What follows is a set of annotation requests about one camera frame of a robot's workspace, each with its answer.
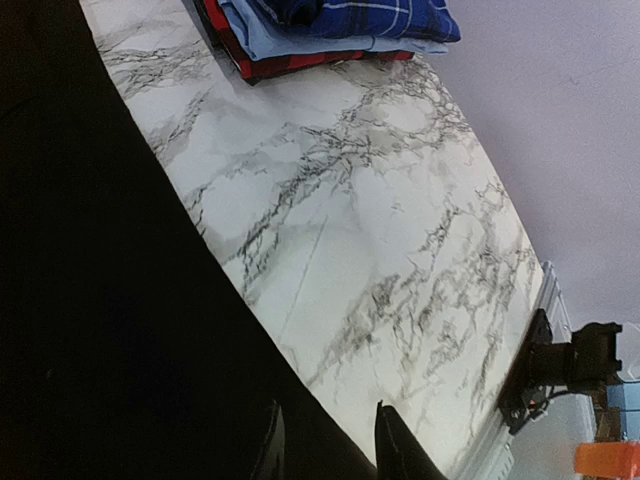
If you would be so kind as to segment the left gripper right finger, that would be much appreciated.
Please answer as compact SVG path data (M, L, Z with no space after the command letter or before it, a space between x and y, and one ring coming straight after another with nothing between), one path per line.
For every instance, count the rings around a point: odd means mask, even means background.
M377 478L446 480L397 410L379 401L374 425Z

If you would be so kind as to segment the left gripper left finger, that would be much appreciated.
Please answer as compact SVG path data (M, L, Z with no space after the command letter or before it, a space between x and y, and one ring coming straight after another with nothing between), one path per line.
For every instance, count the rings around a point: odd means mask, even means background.
M286 428L281 405L272 400L250 417L247 427L246 479L285 477Z

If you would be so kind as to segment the black long sleeve shirt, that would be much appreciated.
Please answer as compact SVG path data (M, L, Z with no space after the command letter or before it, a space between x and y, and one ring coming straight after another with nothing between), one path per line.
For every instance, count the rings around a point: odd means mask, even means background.
M283 479L375 467L195 229L75 1L1 5L1 475L246 479L272 400Z

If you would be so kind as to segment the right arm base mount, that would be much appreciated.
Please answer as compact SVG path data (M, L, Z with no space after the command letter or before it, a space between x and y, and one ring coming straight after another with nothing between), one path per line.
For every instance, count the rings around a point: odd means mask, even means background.
M538 387L531 379L530 360L535 345L548 344L552 339L546 311L538 308L498 396L498 409L511 436L515 436L528 422L531 409L546 398L546 388Z

